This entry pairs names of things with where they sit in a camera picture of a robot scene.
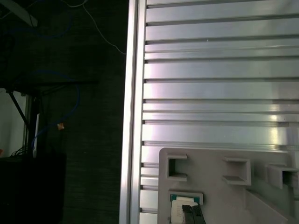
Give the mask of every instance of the metal slot groove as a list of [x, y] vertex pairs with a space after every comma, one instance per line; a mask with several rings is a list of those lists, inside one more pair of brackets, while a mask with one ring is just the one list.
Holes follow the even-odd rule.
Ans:
[[221, 4], [232, 2], [247, 2], [261, 0], [147, 0], [148, 8], [196, 6], [206, 4]]

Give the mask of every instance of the black stand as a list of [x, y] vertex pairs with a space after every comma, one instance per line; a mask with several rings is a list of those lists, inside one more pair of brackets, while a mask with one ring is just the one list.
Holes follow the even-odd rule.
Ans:
[[[2, 81], [0, 83], [0, 88], [4, 88], [6, 90], [6, 93], [9, 94], [11, 100], [13, 101], [15, 107], [17, 108], [20, 116], [22, 117], [26, 128], [27, 128], [27, 141], [26, 145], [29, 144], [28, 147], [25, 149], [25, 155], [29, 156], [30, 158], [33, 158], [33, 150], [31, 149], [30, 143], [35, 138], [36, 134], [36, 121], [37, 116], [39, 114], [39, 108], [40, 108], [40, 100], [42, 96], [49, 95], [51, 93], [54, 93], [66, 86], [74, 85], [74, 84], [97, 84], [97, 80], [90, 80], [90, 81], [69, 81], [69, 82], [48, 82], [48, 83], [33, 83], [33, 84], [16, 84], [16, 81], [13, 82], [4, 82]], [[35, 89], [35, 87], [51, 87], [46, 91], [41, 91], [38, 89]], [[30, 96], [30, 102], [29, 102], [29, 113], [28, 113], [28, 119], [26, 118], [25, 114], [23, 113], [22, 109], [20, 108], [16, 98], [14, 97], [13, 92], [17, 91], [21, 94], [26, 94]]]

